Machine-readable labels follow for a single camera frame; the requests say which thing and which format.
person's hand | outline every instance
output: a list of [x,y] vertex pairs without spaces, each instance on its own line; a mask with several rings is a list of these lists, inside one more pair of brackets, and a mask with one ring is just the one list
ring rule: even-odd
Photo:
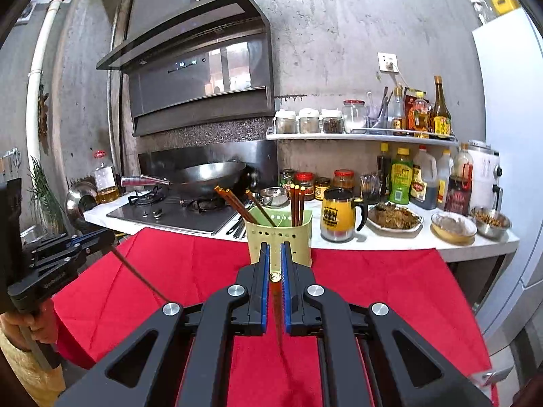
[[40,314],[36,316],[6,312],[0,315],[0,327],[6,338],[21,350],[29,350],[29,346],[24,340],[19,326],[28,326],[32,331],[32,339],[44,344],[54,344],[59,337],[54,309],[53,300],[49,299],[40,305]]

spice shelf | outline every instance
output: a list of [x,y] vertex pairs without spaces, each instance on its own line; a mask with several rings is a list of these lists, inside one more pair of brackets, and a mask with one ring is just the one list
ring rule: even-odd
[[453,137],[451,140],[416,138],[414,136],[394,136],[393,134],[373,134],[377,132],[390,132],[387,129],[372,129],[372,134],[349,134],[349,133],[293,133],[276,134],[270,127],[266,133],[268,140],[292,140],[292,139],[337,139],[337,140],[374,140],[379,142],[400,142],[406,144],[436,145],[439,147],[458,147],[458,140]]

yellow box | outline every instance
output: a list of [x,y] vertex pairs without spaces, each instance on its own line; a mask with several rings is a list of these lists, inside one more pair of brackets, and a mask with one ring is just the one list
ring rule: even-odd
[[519,4],[516,0],[492,0],[492,4],[499,15],[519,8]]
[[260,255],[260,244],[266,242],[270,245],[270,274],[281,273],[281,244],[291,243],[292,261],[304,266],[311,266],[311,233],[313,225],[313,212],[303,211],[303,223],[300,226],[291,226],[290,210],[275,210],[265,208],[270,218],[277,225],[272,228],[269,222],[262,215],[257,207],[252,208],[249,213],[256,218],[260,225],[245,221],[247,229],[247,240],[249,242],[249,253],[251,263],[257,263]]

white refrigerator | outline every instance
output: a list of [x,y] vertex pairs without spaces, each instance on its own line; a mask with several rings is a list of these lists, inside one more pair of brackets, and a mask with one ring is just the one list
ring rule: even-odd
[[474,30],[473,38],[486,142],[500,152],[503,169],[501,211],[520,238],[476,314],[493,354],[511,343],[543,299],[543,40],[522,8]]

rice cooker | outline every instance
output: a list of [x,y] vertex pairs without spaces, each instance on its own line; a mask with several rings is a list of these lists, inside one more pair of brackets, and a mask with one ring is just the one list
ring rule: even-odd
[[479,140],[469,141],[468,153],[473,158],[470,209],[485,207],[499,211],[503,192],[498,186],[502,175],[500,153]]

